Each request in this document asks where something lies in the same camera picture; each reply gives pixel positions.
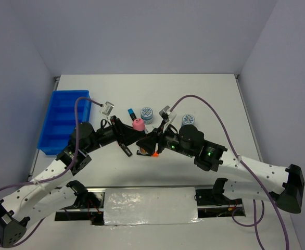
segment robotic arm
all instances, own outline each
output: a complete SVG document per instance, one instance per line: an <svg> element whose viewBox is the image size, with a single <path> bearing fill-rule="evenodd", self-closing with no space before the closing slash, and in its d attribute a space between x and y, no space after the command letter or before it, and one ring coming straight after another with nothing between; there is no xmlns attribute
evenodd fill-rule
<svg viewBox="0 0 305 250"><path fill-rule="evenodd" d="M121 149L131 156L127 148L136 144L149 154L162 153L167 148L187 157L194 157L194 164L204 171L218 171L231 173L249 181L253 177L245 167L239 163L239 156L235 156L224 146L204 139L204 134L193 125L181 127L179 133L174 131L169 114L164 109L160 112L163 118L161 125L151 133L136 131L123 124L116 116L110 117L110 126L102 126L94 131L88 122L79 124L79 154L70 171L50 182L40 181L58 176L72 162L75 150L76 132L74 131L68 146L57 155L56 159L32 181L34 185L26 185L0 200L0 244L11 247L18 242L27 229L37 221L51 213L67 206L82 208L87 204L98 208L100 200L87 191L78 181L70 181L79 171L83 171L91 161L88 153L117 142ZM242 157L251 166L251 170L258 176L270 191L276 205L289 213L300 213L304 179L301 168L296 165L278 167ZM212 204L219 205L221 201L237 198L267 199L261 187L257 184L237 183L226 178L216 180L212 190Z"/></svg>

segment pink object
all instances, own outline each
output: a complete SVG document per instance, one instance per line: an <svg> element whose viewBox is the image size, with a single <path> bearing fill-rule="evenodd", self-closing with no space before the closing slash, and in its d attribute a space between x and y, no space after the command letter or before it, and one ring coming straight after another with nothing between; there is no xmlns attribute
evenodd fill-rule
<svg viewBox="0 0 305 250"><path fill-rule="evenodd" d="M144 121L141 118L135 119L132 125L133 125L133 129L137 131L144 131L146 129L146 126L144 125Z"/></svg>

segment white table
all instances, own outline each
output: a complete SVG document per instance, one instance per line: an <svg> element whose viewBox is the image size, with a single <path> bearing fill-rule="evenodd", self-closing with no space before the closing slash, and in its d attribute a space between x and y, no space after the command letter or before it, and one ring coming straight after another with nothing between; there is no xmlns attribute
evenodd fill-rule
<svg viewBox="0 0 305 250"><path fill-rule="evenodd" d="M219 113L239 154L259 159L255 141L243 106L237 82L232 74L139 74L139 75L77 75L61 76L57 90L89 90L91 98L100 103L115 104L113 115L131 124L127 109L139 110L148 106L154 110L151 131L161 122L158 112L172 106L181 96L199 95ZM173 124L179 128L184 114L193 114L195 125L205 139L228 146L214 114L199 100L188 98L175 109ZM99 128L99 107L92 106L90 122ZM193 159L165 150L159 158L135 155L136 145L129 147L134 155L128 158L116 143L90 153L92 161L75 176L86 187L209 185L221 177L204 172ZM43 171L54 156L39 152L33 176ZM227 178L240 180L233 176ZM244 200L247 217L252 223L252 202ZM289 233L290 249L300 249L288 213L282 212ZM266 249L284 249L284 237L277 216L266 204L264 220L259 225L261 240ZM55 222L54 215L46 218L37 233L16 249L260 249L253 228L242 228L231 218L206 218L199 223L182 225L150 225L134 227L90 226L86 221Z"/></svg>

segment marker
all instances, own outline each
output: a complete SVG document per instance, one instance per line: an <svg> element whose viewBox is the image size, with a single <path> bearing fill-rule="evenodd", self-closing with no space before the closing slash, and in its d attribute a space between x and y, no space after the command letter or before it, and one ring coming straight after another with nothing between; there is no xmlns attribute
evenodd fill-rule
<svg viewBox="0 0 305 250"><path fill-rule="evenodd" d="M130 117L132 118L132 121L134 121L136 119L136 115L131 108L128 110L128 114L130 114Z"/></svg>

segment plastic sheet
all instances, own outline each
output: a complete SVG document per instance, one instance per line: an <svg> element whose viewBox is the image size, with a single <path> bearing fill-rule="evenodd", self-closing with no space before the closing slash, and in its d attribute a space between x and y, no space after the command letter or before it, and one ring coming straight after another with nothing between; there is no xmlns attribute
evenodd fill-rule
<svg viewBox="0 0 305 250"><path fill-rule="evenodd" d="M106 189L106 225L198 222L194 187Z"/></svg>

